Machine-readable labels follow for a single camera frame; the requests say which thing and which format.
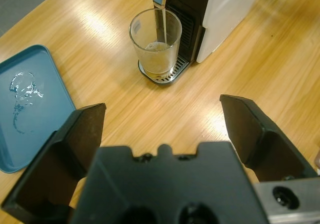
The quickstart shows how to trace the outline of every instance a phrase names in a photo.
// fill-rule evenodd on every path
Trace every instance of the water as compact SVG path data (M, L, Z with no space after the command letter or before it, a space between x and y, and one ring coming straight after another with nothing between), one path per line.
M163 17L163 24L164 24L164 26L163 26L163 32L164 32L164 42L165 43L167 43L167 26L166 26L166 24L167 24L167 22L166 22L166 10L165 10L165 8L164 9L162 9L162 17Z
M153 42L146 46L146 49L150 51L162 51L167 48L169 48L169 45L167 45L167 43L162 42Z
M146 73L154 78L168 75L177 59L176 47L170 47L163 42L152 42L145 49L154 52L152 54L145 54L140 59Z
M27 107L33 106L37 99L43 98L43 94L36 87L35 76L28 72L20 72L15 75L10 83L10 92L16 99L13 110L13 126L18 133L24 134L24 130L18 127L18 116Z

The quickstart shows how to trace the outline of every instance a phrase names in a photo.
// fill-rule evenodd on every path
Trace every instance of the wooden table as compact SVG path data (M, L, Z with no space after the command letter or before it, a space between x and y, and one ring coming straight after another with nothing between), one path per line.
M48 47L77 108L106 103L102 146L129 145L140 155L168 143L193 153L201 141L226 140L226 93L253 99L314 166L319 0L256 0L220 48L169 87L140 74L129 38L130 21L151 1L46 0L0 38L0 62L33 44ZM0 173L0 201L21 173ZM3 212L0 222L18 223Z

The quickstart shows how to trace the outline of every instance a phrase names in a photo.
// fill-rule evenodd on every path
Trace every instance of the drip tray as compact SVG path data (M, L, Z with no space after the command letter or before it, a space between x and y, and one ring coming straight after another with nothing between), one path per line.
M178 56L177 60L176 60L176 64L173 68L173 71L171 74L164 76L164 77L159 77L159 78L152 78L149 77L146 72L144 71L144 68L142 67L142 65L140 64L140 62L138 61L138 67L139 70L141 71L141 73L147 77L148 79L150 79L153 83L156 84L170 84L172 83L184 70L185 68L188 66L190 62L185 61L184 59L182 59L181 57Z

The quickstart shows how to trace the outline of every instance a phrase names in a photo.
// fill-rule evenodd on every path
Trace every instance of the water droplet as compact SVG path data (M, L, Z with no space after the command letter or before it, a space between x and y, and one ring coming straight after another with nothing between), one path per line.
M31 72L28 72L26 75L24 75L24 72L20 72L14 76L10 83L9 89L11 92L16 93L14 96L16 98L16 102L13 112L13 126L18 133L24 134L25 132L20 130L17 126L18 116L27 107L33 106L34 102L37 102L37 99L39 99L37 97L43 98L44 95L39 91L38 88L36 88L35 76Z

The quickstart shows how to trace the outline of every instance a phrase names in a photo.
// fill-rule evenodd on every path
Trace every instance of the clear drinking glass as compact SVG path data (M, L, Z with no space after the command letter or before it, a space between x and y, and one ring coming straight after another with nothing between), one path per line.
M180 20L166 9L147 9L134 17L129 34L148 76L170 74L177 61L181 32Z

